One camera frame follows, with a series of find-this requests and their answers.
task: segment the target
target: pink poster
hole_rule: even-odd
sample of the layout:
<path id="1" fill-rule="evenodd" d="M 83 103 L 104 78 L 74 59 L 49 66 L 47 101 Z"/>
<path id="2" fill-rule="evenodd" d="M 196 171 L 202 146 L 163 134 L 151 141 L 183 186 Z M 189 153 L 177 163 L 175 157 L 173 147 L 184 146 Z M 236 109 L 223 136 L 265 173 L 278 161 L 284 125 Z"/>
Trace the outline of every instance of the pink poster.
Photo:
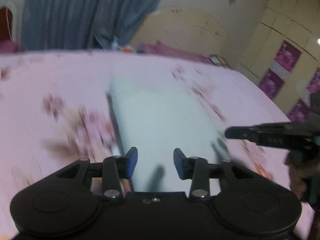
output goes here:
<path id="1" fill-rule="evenodd" d="M 258 87 L 272 100 L 278 94 L 300 58 L 301 52 L 284 41 Z"/>
<path id="2" fill-rule="evenodd" d="M 317 69 L 312 81 L 310 82 L 310 85 L 307 87 L 307 90 L 311 94 L 320 90 L 320 69 Z"/>
<path id="3" fill-rule="evenodd" d="M 310 112 L 310 96 L 320 90 L 320 69 L 318 68 L 314 74 L 310 84 L 307 86 L 301 98 L 288 114 L 288 118 L 292 122 L 305 122 Z"/>
<path id="4" fill-rule="evenodd" d="M 310 109 L 304 101 L 299 99 L 297 104 L 288 114 L 291 122 L 306 122 L 309 116 Z"/>
<path id="5" fill-rule="evenodd" d="M 284 81 L 269 69 L 264 78 L 261 80 L 259 88 L 270 99 L 273 99 L 277 95 L 283 83 Z"/>
<path id="6" fill-rule="evenodd" d="M 286 71 L 292 72 L 292 69 L 299 60 L 301 52 L 287 41 L 282 43 L 281 49 L 278 51 L 275 62 L 281 65 Z"/>

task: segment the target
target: pink cushion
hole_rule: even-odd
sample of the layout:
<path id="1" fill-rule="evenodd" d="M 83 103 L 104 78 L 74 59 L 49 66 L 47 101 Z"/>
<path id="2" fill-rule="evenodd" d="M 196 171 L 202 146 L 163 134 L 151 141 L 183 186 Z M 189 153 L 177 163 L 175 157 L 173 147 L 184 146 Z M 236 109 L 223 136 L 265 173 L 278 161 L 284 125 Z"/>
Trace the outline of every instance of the pink cushion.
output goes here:
<path id="1" fill-rule="evenodd" d="M 212 65 L 212 61 L 208 58 L 208 57 L 205 57 L 205 56 L 202 56 L 202 55 L 199 55 L 202 63 L 207 63 L 207 64 L 211 64 Z"/>
<path id="2" fill-rule="evenodd" d="M 143 47 L 145 53 L 158 55 L 157 47 L 153 44 L 145 44 Z"/>
<path id="3" fill-rule="evenodd" d="M 15 53 L 19 51 L 19 44 L 15 41 L 0 41 L 0 54 Z"/>
<path id="4" fill-rule="evenodd" d="M 195 62 L 202 62 L 198 54 L 194 54 L 181 49 L 171 48 L 169 46 L 164 45 L 161 41 L 156 42 L 156 48 L 158 50 L 159 55 L 162 56 L 177 57 Z"/>

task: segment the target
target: floral pattern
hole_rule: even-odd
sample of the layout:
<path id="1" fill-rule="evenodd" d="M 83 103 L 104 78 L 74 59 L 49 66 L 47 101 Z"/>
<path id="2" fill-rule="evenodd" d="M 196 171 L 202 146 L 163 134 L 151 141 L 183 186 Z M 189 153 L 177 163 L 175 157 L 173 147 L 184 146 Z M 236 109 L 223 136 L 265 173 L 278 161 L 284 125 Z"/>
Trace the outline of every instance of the floral pattern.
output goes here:
<path id="1" fill-rule="evenodd" d="M 116 135 L 110 118 L 107 119 L 104 113 L 98 110 L 87 111 L 85 107 L 78 110 L 66 109 L 61 96 L 53 97 L 52 94 L 44 97 L 43 103 L 44 109 L 48 114 L 53 113 L 56 121 L 59 115 L 63 117 L 63 130 L 69 142 L 69 147 L 65 147 L 63 151 L 66 157 L 71 154 L 73 161 L 89 158 L 92 163 L 99 163 L 113 156 L 112 148 L 116 145 Z M 92 191 L 99 194 L 101 179 L 92 179 L 92 185 Z M 124 195 L 131 191 L 130 183 L 126 179 L 121 179 L 121 187 Z"/>
<path id="2" fill-rule="evenodd" d="M 29 173 L 17 166 L 12 166 L 11 172 L 18 191 L 25 189 L 43 178 L 40 165 L 36 160 L 32 161 L 32 167 L 30 167 Z"/>
<path id="3" fill-rule="evenodd" d="M 265 154 L 266 152 L 261 146 L 255 145 L 247 140 L 242 140 L 242 148 L 251 159 L 255 172 L 259 175 L 274 181 L 273 174 L 263 167 L 266 164 Z"/>
<path id="4" fill-rule="evenodd" d="M 196 68 L 194 70 L 200 76 L 204 76 Z M 213 111 L 218 115 L 222 122 L 225 122 L 225 116 L 222 114 L 220 109 L 214 103 L 212 103 L 214 101 L 214 98 L 212 97 L 214 86 L 210 84 L 210 81 L 199 84 L 193 78 L 191 79 L 190 77 L 188 77 L 183 68 L 179 65 L 171 70 L 171 73 L 175 79 L 183 81 L 183 84 L 187 87 L 187 89 L 196 95 L 199 103 L 207 110 L 207 114 L 209 115 L 209 117 L 211 117 Z"/>
<path id="5" fill-rule="evenodd" d="M 10 67 L 0 69 L 0 81 L 7 80 L 10 74 Z"/>

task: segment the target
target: bed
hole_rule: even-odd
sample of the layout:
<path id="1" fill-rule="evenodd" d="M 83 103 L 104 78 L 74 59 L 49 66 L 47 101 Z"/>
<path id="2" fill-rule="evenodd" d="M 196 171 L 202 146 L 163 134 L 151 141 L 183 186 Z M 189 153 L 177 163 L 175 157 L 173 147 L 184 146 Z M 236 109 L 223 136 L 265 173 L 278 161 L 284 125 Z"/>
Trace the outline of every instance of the bed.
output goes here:
<path id="1" fill-rule="evenodd" d="M 228 126 L 288 121 L 242 74 L 209 64 L 101 51 L 0 56 L 0 239 L 17 233 L 9 203 L 18 191 L 79 158 L 101 162 L 121 154 L 117 131 L 125 124 L 114 125 L 116 109 L 108 100 L 119 79 L 192 96 L 220 134 Z M 289 188 L 286 151 L 224 143 L 231 159 Z M 307 239 L 312 219 L 304 204 L 296 228 L 300 238 Z"/>

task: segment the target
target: white pillow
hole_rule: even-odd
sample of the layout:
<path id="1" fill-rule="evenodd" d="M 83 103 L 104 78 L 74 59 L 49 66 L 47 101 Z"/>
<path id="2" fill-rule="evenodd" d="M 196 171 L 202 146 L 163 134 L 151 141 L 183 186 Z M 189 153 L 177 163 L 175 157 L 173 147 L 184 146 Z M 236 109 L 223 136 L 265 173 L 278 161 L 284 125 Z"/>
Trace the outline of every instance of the white pillow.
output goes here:
<path id="1" fill-rule="evenodd" d="M 187 157 L 202 157 L 209 163 L 228 158 L 216 125 L 187 91 L 139 89 L 130 81 L 116 79 L 110 92 L 124 151 L 138 148 L 132 177 L 135 191 L 189 194 L 191 180 L 180 180 L 173 163 L 175 148 Z M 211 195 L 220 192 L 218 180 L 211 179 L 210 187 Z"/>

